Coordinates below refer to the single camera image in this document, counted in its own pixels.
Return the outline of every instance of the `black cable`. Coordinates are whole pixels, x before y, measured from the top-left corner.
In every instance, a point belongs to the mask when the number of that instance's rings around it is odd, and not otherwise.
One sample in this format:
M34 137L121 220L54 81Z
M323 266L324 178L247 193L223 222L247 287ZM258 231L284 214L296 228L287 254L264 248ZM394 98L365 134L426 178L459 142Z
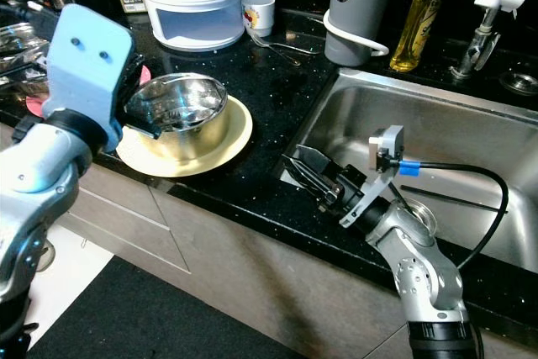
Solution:
M501 204L498 207L497 215L495 216L495 219L493 220L491 226L489 227L488 231L484 235L484 237L480 240L480 242L477 244L476 247L471 251L469 256L463 260L463 262L457 266L457 269L461 270L466 264L469 263L470 260L472 260L475 256L477 256L480 251L484 248L484 246L489 242L489 240L492 238L493 234L495 233L495 230L497 230L498 225L501 223L501 220L504 216L504 212L506 211L506 208L508 206L508 185L506 185L506 182L501 178L498 174L495 172L492 172L486 168L478 167L478 166L470 166L467 164L448 164L448 163L423 163L420 162L420 168L434 168L434 169L441 169L441 170L456 170L459 172L476 172L477 174L482 174L486 177L490 177L492 180L494 180L500 187L502 191L502 198L501 198Z
M398 202L400 202L403 207L405 208L405 210L407 210L410 214L412 214L414 216L414 213L413 213L413 210L411 209L411 207L409 206L409 204L407 203L407 201L405 200L404 196L400 193L400 191L396 188L396 186L390 182L388 184L388 187L390 188L390 190L392 191L392 193L394 194L394 197L396 197L396 199L398 200Z
M450 202L454 202L454 203L461 203L463 205L470 205L470 206L473 206L475 208L485 209L485 210L489 210L491 212L497 212L498 211L497 208L494 208L492 206L487 206L487 205L482 205L481 203L467 201L466 199L454 198L454 197L451 197L449 195L445 195L443 193L433 193L433 192L427 191L425 189L410 187L409 185L402 184L402 185L400 185L400 189L402 191L408 191L410 193L417 193L419 195L425 195L426 197L438 198L438 199L441 199L443 201L450 201Z

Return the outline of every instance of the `mug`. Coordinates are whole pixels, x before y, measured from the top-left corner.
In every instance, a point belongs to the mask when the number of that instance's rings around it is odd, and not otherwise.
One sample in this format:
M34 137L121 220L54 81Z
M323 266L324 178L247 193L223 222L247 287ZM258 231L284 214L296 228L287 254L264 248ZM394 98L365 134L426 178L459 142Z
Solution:
M248 32L266 37L275 23L275 0L241 0L243 24Z

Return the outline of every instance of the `black countertop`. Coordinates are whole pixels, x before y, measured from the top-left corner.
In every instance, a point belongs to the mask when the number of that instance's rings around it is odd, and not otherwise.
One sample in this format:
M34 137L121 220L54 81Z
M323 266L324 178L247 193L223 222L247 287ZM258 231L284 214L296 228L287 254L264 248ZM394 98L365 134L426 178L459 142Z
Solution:
M147 16L129 16L124 23L134 31L137 50L145 55L153 77L178 71L215 77L250 110L254 129L239 155L196 176L146 176L126 166L115 153L101 154L97 164L394 290L387 263L363 237L341 228L335 219L316 209L304 190L281 182L273 174L280 155L337 66L323 54L296 55L302 65L292 66L270 50L256 47L246 35L223 50L175 52L153 38ZM321 24L289 14L278 23L272 39L294 39L296 45L323 49ZM381 40L393 49L393 38L388 35ZM536 72L538 63L533 58L499 51L480 75L462 84L453 82L446 73L448 66L456 64L462 47L455 41L431 39L423 63L412 74L390 71L386 57L376 58L361 69L538 110L537 97L513 94L497 80L501 71ZM16 97L0 99L0 121L14 126L24 114L24 104ZM454 261L461 261L469 252L443 240L439 244ZM464 299L478 325L538 349L538 274L479 256L462 276Z

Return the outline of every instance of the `floor mat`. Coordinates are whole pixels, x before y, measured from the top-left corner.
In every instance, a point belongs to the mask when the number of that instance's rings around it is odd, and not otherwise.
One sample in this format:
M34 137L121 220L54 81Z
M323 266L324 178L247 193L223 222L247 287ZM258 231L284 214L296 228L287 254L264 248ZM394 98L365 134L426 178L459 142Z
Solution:
M303 358L116 256L28 354L96 357Z

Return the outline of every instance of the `glass bottle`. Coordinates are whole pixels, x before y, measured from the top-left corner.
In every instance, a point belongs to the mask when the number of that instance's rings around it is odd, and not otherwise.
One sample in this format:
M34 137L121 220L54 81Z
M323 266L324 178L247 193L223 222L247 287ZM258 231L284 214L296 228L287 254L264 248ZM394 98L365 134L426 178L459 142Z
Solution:
M391 69L411 71L417 67L439 8L440 0L413 0L402 36L390 60Z

